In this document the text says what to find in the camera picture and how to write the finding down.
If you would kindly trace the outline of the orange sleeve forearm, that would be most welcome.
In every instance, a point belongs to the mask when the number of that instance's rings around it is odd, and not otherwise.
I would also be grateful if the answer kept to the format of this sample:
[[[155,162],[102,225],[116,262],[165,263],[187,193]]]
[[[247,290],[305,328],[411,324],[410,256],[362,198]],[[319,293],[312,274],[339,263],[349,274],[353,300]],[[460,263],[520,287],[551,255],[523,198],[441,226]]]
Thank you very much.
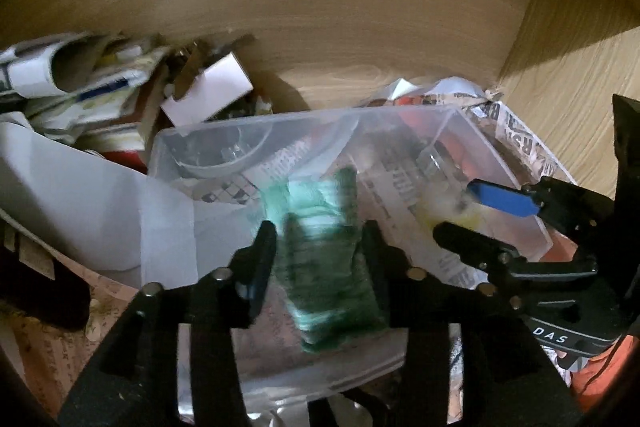
[[[602,400],[620,376],[638,342],[639,340],[631,335],[620,338],[614,346],[589,359],[583,369],[572,374],[570,387],[577,399],[578,407],[583,412],[588,412]]]

